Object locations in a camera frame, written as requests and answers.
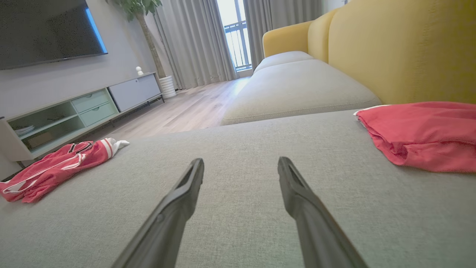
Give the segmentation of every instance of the cabinet door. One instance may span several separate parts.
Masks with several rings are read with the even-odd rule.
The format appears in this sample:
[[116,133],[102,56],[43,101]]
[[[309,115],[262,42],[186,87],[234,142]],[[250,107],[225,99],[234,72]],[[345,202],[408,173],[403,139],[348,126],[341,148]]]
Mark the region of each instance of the cabinet door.
[[146,101],[137,79],[110,86],[109,90],[120,112]]
[[155,76],[153,74],[140,77],[138,80],[140,91],[142,92],[146,100],[160,94],[159,86],[157,85],[157,81],[155,80]]

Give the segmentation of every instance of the green leaves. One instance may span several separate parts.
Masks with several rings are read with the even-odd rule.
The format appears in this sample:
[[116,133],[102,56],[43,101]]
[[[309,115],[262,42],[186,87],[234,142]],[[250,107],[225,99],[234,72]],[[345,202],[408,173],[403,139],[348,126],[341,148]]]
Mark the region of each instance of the green leaves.
[[162,5],[162,2],[159,0],[110,0],[115,4],[119,5],[127,15],[127,20],[131,21],[134,19],[135,13],[148,14],[155,13],[156,8]]

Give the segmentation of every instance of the gray fabric surface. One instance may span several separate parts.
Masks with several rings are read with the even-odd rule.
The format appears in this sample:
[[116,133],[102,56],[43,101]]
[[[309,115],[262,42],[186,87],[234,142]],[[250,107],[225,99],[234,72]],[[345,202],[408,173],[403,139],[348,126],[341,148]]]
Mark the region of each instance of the gray fabric surface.
[[270,30],[312,21],[323,14],[322,0],[243,0],[253,69],[265,58],[263,35]]
[[313,59],[256,72],[226,110],[221,125],[367,108],[381,102],[367,87]]
[[302,267],[278,183],[292,159],[371,268],[474,267],[476,177],[392,165],[353,111],[131,140],[37,204],[0,200],[9,267],[110,267],[189,162],[205,175],[177,267]]
[[238,78],[215,0],[163,0],[156,18],[179,87]]
[[279,64],[290,63],[290,62],[300,62],[305,60],[313,60],[314,58],[302,51],[289,51],[276,55],[272,55],[263,59],[263,61],[255,68],[254,73],[258,72],[261,69],[266,67],[271,67]]

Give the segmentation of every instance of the sofa armrest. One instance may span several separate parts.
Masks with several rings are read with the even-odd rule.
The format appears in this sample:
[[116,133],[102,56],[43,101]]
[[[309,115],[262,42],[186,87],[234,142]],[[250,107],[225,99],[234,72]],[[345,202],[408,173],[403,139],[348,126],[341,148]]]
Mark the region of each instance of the sofa armrest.
[[312,21],[307,21],[269,31],[263,35],[265,58],[289,51],[307,53],[307,31]]

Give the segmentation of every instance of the red clothing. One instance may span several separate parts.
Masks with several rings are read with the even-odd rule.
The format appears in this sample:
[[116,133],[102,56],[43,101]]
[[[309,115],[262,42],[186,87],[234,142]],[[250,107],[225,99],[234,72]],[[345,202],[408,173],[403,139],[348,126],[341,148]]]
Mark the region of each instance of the red clothing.
[[126,141],[112,138],[67,144],[28,166],[8,182],[0,182],[0,194],[9,202],[38,202],[79,171],[97,166],[113,157]]
[[375,146],[396,165],[476,172],[476,105],[425,102],[355,113]]

